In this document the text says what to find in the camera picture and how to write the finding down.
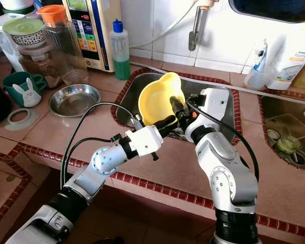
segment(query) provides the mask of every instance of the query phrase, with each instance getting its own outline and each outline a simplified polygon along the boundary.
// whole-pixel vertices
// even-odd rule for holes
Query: stainless steel sink
[[[301,126],[299,128],[296,128],[296,126],[292,124],[292,120],[289,119],[286,121],[286,123],[282,124],[283,127],[288,128],[288,130],[290,129],[299,130],[297,131],[297,133],[305,134],[305,132],[301,132],[302,130],[305,131],[305,116],[303,114],[303,112],[305,111],[305,105],[279,100],[275,98],[270,98],[270,97],[263,97],[261,99],[261,102],[262,102],[265,120],[270,122],[270,123],[266,123],[267,129],[275,129],[278,131],[278,128],[272,128],[273,127],[272,120],[276,121],[276,117],[278,115],[288,114],[291,117],[296,118]],[[299,142],[301,144],[300,154],[305,159],[305,136],[299,139]],[[289,162],[299,168],[305,168],[305,162],[295,163],[290,160]]]
[[[144,73],[142,75],[137,76],[133,82],[131,83],[130,87],[128,88],[126,94],[124,95],[121,105],[125,106],[126,108],[130,109],[133,113],[139,113],[138,108],[138,99],[140,96],[141,91],[145,88],[146,85],[149,83],[158,80],[162,75],[156,74],[156,73]],[[184,92],[185,97],[189,97],[191,94],[200,94],[202,89],[205,88],[222,88],[226,89],[224,87],[221,87],[221,84],[217,85],[207,85],[203,81],[201,82],[194,82],[189,81],[186,79],[181,79],[181,88]],[[229,92],[229,99],[226,107],[226,113],[224,118],[222,119],[223,122],[226,124],[234,127],[234,106],[233,106],[233,95],[232,92]],[[130,121],[130,116],[124,112],[122,109],[117,109],[116,111],[116,117],[118,119],[118,122],[122,125],[132,127],[132,123]],[[234,139],[234,134],[227,131],[226,129],[220,128],[220,130],[224,133],[226,138],[231,141]]]

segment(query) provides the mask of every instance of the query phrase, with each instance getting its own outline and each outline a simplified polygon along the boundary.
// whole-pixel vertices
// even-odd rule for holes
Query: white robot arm
[[[225,115],[228,96],[226,89],[202,90],[197,99],[199,109],[221,120]],[[177,104],[173,106],[173,109],[177,107],[177,111],[174,111],[177,117],[184,118],[178,112],[183,112],[184,108],[180,108],[172,99],[171,103]],[[255,218],[257,179],[242,163],[238,151],[221,132],[216,131],[218,129],[218,124],[202,114],[185,128],[186,139],[196,144],[199,166],[208,177],[216,208],[216,231],[211,243],[260,244]]]
[[[127,131],[126,135],[112,147],[102,147],[94,152],[90,164],[76,172],[57,196],[43,205],[6,243],[61,243],[108,176],[127,160],[156,152],[163,143],[156,126]]]
[[[222,119],[227,106],[227,90],[208,88],[201,91],[199,99],[203,112]],[[258,184],[254,174],[241,162],[237,150],[224,135],[216,131],[218,125],[202,114],[186,125],[183,105],[172,98],[170,103],[186,138],[196,144],[199,165],[209,179],[217,217],[211,243],[261,244],[255,225]],[[162,129],[158,130],[154,125],[144,127],[137,120],[136,132],[127,131],[126,137],[112,147],[95,151],[90,164],[76,172],[57,196],[43,205],[6,243],[61,243],[108,176],[127,160],[155,153],[161,147],[162,137],[172,128],[163,127],[163,123],[155,125]]]

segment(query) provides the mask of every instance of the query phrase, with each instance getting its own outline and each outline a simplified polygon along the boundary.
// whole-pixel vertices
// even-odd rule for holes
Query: sink
[[[279,131],[281,128],[278,125],[282,125],[282,127],[286,127],[288,130],[294,130],[295,134],[300,135],[298,140],[301,144],[301,149],[298,157],[303,157],[305,160],[305,116],[303,114],[305,105],[270,97],[263,97],[261,103],[267,130],[274,129]],[[305,169],[305,162],[295,163],[290,159],[288,161],[298,168]]]
[[[126,108],[128,108],[131,112],[134,114],[139,113],[138,108],[138,99],[140,96],[141,91],[151,82],[158,80],[162,74],[157,73],[144,73],[141,75],[136,76],[133,81],[131,82],[130,86],[128,87],[126,93],[122,95],[122,92],[118,99],[116,99],[116,102],[120,101],[120,104]],[[204,81],[190,81],[186,80],[185,78],[181,79],[181,89],[184,93],[184,96],[187,98],[191,94],[200,94],[200,91],[205,88],[221,88],[226,89],[224,87],[221,87],[221,84],[215,83],[215,85],[208,85],[205,84]],[[123,111],[122,109],[117,108],[116,112],[114,114],[114,118],[116,118],[116,121],[124,126],[132,127],[132,123],[130,121],[130,116],[128,113]],[[222,119],[222,122],[234,127],[235,126],[235,119],[234,119],[234,101],[233,101],[233,93],[229,92],[229,99],[226,107],[225,116]],[[235,135],[232,132],[227,131],[226,129],[223,129],[220,127],[220,131],[223,132],[225,137],[232,141],[235,137]],[[172,137],[175,137],[176,139],[183,140],[183,134],[179,135],[172,134]]]

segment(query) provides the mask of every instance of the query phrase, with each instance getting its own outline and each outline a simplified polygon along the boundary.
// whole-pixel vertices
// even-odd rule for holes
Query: green lid
[[[24,36],[39,32],[43,26],[44,23],[39,19],[20,18],[7,21],[2,30],[10,35]]]

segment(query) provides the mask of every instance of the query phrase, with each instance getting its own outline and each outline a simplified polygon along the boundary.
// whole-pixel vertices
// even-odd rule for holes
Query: yellow bowl
[[[148,84],[141,92],[138,107],[146,126],[174,115],[169,99],[175,96],[182,104],[185,97],[181,90],[181,79],[178,74],[169,72],[159,80]]]

